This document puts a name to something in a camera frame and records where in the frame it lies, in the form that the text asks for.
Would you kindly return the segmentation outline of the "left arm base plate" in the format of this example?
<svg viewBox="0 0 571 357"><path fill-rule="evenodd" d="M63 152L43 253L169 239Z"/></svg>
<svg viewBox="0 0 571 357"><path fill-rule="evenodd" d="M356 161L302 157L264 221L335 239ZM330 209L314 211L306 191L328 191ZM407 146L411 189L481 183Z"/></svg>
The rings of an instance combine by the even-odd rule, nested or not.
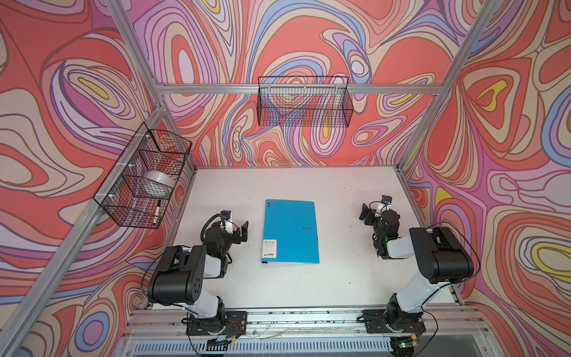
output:
<svg viewBox="0 0 571 357"><path fill-rule="evenodd" d="M188 336L212 336L214 338L238 338L246 333L248 313L237 310L219 313L214 318L199 319L192 315L181 320Z"/></svg>

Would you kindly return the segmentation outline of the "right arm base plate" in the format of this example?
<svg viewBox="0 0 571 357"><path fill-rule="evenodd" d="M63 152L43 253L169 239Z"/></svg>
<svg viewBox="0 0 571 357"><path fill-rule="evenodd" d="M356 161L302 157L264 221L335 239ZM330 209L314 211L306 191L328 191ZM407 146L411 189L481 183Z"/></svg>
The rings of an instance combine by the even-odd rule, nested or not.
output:
<svg viewBox="0 0 571 357"><path fill-rule="evenodd" d="M357 318L367 333L411 333L422 335L426 331L422 313L407 313L392 309L366 309Z"/></svg>

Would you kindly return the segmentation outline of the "teal file folder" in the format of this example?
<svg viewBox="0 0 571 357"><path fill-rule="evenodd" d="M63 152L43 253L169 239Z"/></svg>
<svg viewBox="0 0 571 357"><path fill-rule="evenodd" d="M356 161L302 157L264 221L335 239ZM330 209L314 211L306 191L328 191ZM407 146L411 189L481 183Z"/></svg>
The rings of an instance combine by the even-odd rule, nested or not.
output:
<svg viewBox="0 0 571 357"><path fill-rule="evenodd" d="M320 263L314 202L266 200L261 261Z"/></svg>

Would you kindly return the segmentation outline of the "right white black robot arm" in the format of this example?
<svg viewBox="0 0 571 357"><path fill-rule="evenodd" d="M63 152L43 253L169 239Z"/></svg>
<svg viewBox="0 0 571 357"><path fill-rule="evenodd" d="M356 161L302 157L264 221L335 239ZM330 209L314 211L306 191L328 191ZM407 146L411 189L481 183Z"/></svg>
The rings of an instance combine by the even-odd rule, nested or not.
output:
<svg viewBox="0 0 571 357"><path fill-rule="evenodd" d="M383 260L416 260L417 272L400 292L393 294L383 312L385 328L394 333L422 324L425 305L450 285L474 276L474 261L448 227L411 228L399 236L400 215L380 202L362 205L359 219L373 227L373 247Z"/></svg>

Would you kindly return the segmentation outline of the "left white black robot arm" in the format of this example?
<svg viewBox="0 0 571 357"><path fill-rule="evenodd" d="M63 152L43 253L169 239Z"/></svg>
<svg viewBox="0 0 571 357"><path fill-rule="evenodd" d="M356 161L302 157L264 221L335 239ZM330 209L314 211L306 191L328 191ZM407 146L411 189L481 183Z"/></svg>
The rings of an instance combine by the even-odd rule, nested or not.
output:
<svg viewBox="0 0 571 357"><path fill-rule="evenodd" d="M147 286L150 303L176 306L188 314L190 323L221 333L229 322L221 297L204 288L204 281L222 279L231 262L232 245L248 241L249 222L236 226L218 214L202 228L200 244L177 245L162 254Z"/></svg>

